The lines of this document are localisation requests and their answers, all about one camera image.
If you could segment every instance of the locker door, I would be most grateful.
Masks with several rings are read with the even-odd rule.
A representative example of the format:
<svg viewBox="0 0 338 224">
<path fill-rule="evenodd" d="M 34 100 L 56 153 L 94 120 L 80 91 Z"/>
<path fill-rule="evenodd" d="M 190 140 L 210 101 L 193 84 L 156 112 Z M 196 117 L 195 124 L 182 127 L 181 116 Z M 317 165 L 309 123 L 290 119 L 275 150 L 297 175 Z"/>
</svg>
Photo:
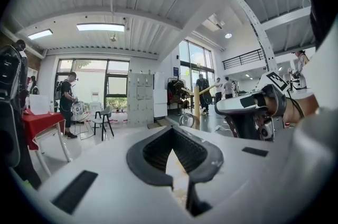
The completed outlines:
<svg viewBox="0 0 338 224">
<path fill-rule="evenodd" d="M 145 85 L 146 77 L 145 74 L 137 74 L 137 85 L 142 87 Z"/>
<path fill-rule="evenodd" d="M 153 87 L 146 87 L 146 99 L 153 100 Z"/>
<path fill-rule="evenodd" d="M 146 74 L 146 87 L 153 87 L 154 75 Z"/>
<path fill-rule="evenodd" d="M 144 99 L 146 95 L 146 87 L 137 87 L 137 99 Z"/>
</svg>

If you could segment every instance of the wall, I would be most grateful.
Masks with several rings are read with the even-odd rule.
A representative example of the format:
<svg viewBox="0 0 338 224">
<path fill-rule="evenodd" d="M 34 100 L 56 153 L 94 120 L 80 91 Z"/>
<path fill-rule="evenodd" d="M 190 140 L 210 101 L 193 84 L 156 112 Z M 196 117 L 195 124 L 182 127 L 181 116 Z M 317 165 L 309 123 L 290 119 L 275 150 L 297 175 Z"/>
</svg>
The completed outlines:
<svg viewBox="0 0 338 224">
<path fill-rule="evenodd" d="M 240 80 L 239 81 L 239 90 L 251 92 L 255 89 L 259 79 L 249 79 L 249 80 Z"/>
</svg>

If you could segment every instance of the table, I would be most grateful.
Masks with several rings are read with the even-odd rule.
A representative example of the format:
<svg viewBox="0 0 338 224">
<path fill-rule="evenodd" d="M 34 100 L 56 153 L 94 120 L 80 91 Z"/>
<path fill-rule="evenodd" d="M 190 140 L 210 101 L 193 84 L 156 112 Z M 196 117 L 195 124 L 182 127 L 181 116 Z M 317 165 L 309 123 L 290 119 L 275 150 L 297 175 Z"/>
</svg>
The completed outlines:
<svg viewBox="0 0 338 224">
<path fill-rule="evenodd" d="M 34 115 L 30 109 L 26 110 L 27 113 L 24 113 L 23 115 L 23 122 L 25 126 L 25 137 L 27 140 L 27 144 L 30 150 L 34 150 L 37 158 L 39 159 L 40 164 L 42 165 L 43 169 L 46 171 L 48 176 L 51 176 L 51 172 L 48 169 L 42 154 L 39 150 L 39 145 L 36 140 L 38 134 L 47 135 L 50 134 L 49 132 L 43 133 L 48 128 L 51 128 L 53 126 L 56 126 L 57 133 L 59 137 L 59 141 L 63 150 L 63 153 L 67 159 L 68 162 L 70 162 L 70 158 L 67 154 L 67 150 L 65 148 L 65 145 L 62 141 L 62 134 L 61 129 L 64 132 L 64 118 L 60 113 L 54 113 L 54 114 L 42 114 L 42 115 Z"/>
</svg>

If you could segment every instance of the greenery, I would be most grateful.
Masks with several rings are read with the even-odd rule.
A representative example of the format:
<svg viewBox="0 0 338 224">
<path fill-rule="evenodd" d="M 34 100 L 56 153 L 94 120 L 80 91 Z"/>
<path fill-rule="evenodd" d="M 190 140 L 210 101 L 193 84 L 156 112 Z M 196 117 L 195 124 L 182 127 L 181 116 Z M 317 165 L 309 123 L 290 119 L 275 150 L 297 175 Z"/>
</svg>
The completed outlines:
<svg viewBox="0 0 338 224">
<path fill-rule="evenodd" d="M 127 98 L 125 97 L 116 97 L 116 98 L 107 98 L 107 105 L 111 106 L 113 109 L 127 109 Z"/>
</svg>

